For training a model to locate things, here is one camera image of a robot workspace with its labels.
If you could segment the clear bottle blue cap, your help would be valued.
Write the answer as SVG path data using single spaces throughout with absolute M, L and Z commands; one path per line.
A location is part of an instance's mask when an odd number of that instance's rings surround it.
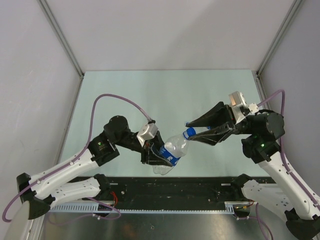
M 179 160 L 187 154 L 190 143 L 189 137 L 194 135 L 196 135 L 196 130 L 193 127 L 189 127 L 182 134 L 168 138 L 160 148 L 160 154 L 172 166 L 155 165 L 153 166 L 153 173 L 162 176 L 169 173 Z

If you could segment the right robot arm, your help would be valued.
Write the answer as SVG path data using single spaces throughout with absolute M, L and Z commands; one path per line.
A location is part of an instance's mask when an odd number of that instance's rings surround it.
M 311 240 L 320 232 L 320 197 L 297 174 L 278 140 L 285 134 L 284 118 L 272 110 L 260 110 L 252 103 L 222 101 L 198 119 L 188 122 L 196 134 L 191 141 L 215 146 L 231 135 L 247 135 L 241 140 L 243 154 L 268 173 L 280 193 L 242 174 L 232 183 L 231 196 L 253 200 L 284 222 L 299 240 Z

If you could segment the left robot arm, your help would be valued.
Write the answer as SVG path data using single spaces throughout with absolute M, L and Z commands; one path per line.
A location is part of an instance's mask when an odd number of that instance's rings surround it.
M 143 164 L 174 167 L 179 159 L 165 150 L 164 145 L 154 120 L 140 131 L 132 132 L 124 116 L 112 117 L 103 127 L 103 132 L 71 158 L 42 173 L 17 176 L 19 198 L 22 203 L 29 204 L 28 219 L 39 218 L 55 206 L 76 199 L 107 199 L 111 186 L 105 175 L 96 174 L 84 181 L 71 181 L 118 157 L 117 146 L 140 153 Z

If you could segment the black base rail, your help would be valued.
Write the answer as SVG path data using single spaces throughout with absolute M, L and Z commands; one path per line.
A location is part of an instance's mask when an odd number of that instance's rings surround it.
M 248 208 L 234 177 L 108 177 L 110 189 L 98 201 L 115 200 L 119 210 L 210 211 L 223 210 L 226 202 Z

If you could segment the right aluminium frame post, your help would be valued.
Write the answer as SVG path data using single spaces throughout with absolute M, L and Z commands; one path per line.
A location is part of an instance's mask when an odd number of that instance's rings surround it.
M 264 69 L 272 59 L 273 55 L 275 54 L 277 48 L 281 44 L 285 34 L 289 30 L 290 26 L 292 25 L 294 19 L 296 18 L 297 14 L 299 13 L 301 7 L 305 3 L 305 0 L 294 0 L 292 5 L 290 6 L 287 14 L 285 15 L 278 31 L 273 38 L 271 45 L 269 46 L 266 54 L 264 55 L 259 67 L 256 70 L 256 74 L 259 76 L 263 73 Z

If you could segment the aluminium frame post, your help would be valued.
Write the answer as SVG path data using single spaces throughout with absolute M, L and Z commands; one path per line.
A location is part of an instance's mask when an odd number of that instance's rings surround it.
M 47 0 L 37 0 L 37 3 L 39 4 L 44 16 L 46 17 L 49 25 L 51 26 L 57 40 L 61 44 L 67 58 L 69 59 L 71 65 L 73 66 L 74 70 L 76 71 L 77 75 L 83 79 L 84 77 L 84 72 L 82 68 L 80 67 L 80 64 L 65 36 L 63 33 L 63 30 L 58 23 L 55 14 L 53 13 L 49 3 Z
M 294 0 L 292 5 L 290 6 L 287 14 L 285 15 L 278 31 L 273 38 L 271 45 L 269 46 L 266 54 L 264 55 L 259 67 L 256 70 L 256 74 L 259 76 L 263 73 L 264 69 L 272 59 L 273 55 L 275 54 L 277 48 L 281 44 L 285 34 L 289 30 L 290 26 L 292 25 L 294 19 L 296 18 L 297 14 L 299 13 L 301 7 L 305 3 L 305 0 Z

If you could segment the left aluminium frame post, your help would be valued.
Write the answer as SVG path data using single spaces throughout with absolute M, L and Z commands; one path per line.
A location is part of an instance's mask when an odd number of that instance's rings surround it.
M 63 30 L 58 23 L 55 14 L 53 13 L 49 3 L 47 0 L 37 0 L 37 3 L 39 4 L 44 16 L 46 17 L 49 25 L 51 26 L 57 40 L 61 44 L 67 58 L 69 59 L 71 65 L 73 66 L 74 70 L 76 71 L 77 75 L 83 79 L 84 77 L 84 72 L 82 68 L 80 67 L 80 64 L 65 36 L 63 33 Z

